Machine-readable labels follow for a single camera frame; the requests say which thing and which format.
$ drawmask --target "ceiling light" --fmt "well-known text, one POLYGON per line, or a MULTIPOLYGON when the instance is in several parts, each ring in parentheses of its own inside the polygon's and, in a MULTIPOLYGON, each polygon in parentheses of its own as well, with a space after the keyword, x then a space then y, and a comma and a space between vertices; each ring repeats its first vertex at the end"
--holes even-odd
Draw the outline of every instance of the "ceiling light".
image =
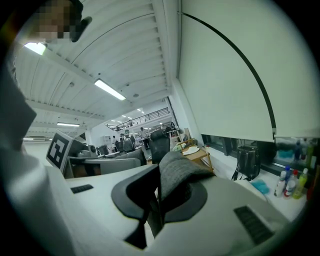
POLYGON ((42 55, 46 49, 46 47, 42 43, 35 43, 35 42, 29 42, 29 43, 25 44, 24 46, 39 55, 42 55))
POLYGON ((72 126, 72 127, 79 127, 79 126, 80 126, 80 124, 64 123, 64 122, 58 122, 56 125, 57 125, 57 126, 72 126))
POLYGON ((105 82, 103 82, 102 80, 98 79, 97 81, 95 81, 94 83, 96 86, 98 86, 99 88, 101 88, 102 90, 105 90, 107 93, 111 94, 112 96, 118 98, 120 101, 125 100, 126 98, 124 96, 122 96, 119 92, 115 91, 114 89, 112 89, 109 85, 107 85, 105 82))

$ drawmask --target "gray cloth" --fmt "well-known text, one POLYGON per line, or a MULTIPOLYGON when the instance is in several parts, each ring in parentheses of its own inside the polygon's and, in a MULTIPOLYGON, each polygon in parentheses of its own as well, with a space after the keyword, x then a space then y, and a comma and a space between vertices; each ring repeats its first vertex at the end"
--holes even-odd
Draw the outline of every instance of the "gray cloth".
POLYGON ((36 113, 18 88, 14 60, 15 52, 11 51, 0 74, 0 140, 2 148, 20 151, 36 113))
POLYGON ((166 199, 178 187, 187 190, 183 184, 189 181, 211 177, 214 174, 201 165, 189 160, 180 152, 168 152, 159 164, 161 193, 160 200, 166 199))

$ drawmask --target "black office chair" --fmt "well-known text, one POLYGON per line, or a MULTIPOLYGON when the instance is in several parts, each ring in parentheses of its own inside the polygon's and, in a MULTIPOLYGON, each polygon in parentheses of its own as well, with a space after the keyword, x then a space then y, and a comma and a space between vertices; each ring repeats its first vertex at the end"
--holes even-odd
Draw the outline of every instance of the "black office chair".
POLYGON ((117 141, 117 142, 115 143, 115 147, 116 147, 116 149, 117 149, 120 153, 122 153, 122 152, 125 151, 125 150, 124 150, 124 143, 123 143, 122 140, 121 140, 120 142, 117 141))
POLYGON ((152 163, 159 164, 162 158, 170 151, 170 139, 166 137, 162 130, 156 130, 150 136, 150 150, 152 163))

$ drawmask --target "white countertop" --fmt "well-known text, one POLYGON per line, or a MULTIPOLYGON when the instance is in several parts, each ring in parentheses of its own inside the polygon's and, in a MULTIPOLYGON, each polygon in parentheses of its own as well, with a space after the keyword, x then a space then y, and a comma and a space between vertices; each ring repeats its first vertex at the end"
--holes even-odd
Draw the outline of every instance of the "white countertop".
MULTIPOLYGON (((210 147, 205 147, 205 150, 210 153, 211 163, 214 168, 213 172, 218 177, 230 180, 237 167, 237 159, 232 156, 225 156, 224 153, 210 147)), ((307 202, 306 191, 304 191, 304 194, 299 199, 294 199, 292 197, 287 199, 283 196, 275 197, 274 189, 279 180, 279 176, 261 169, 259 175, 253 182, 258 180, 263 180, 270 189, 270 192, 265 194, 268 202, 292 222, 299 215, 307 202)))
POLYGON ((270 192, 265 194, 268 202, 292 222, 299 215, 307 202, 306 191, 299 199, 294 199, 292 197, 286 198, 283 195, 281 197, 276 197, 274 196, 274 190, 278 179, 279 176, 261 169, 260 174, 254 181, 263 180, 266 183, 270 189, 270 192))

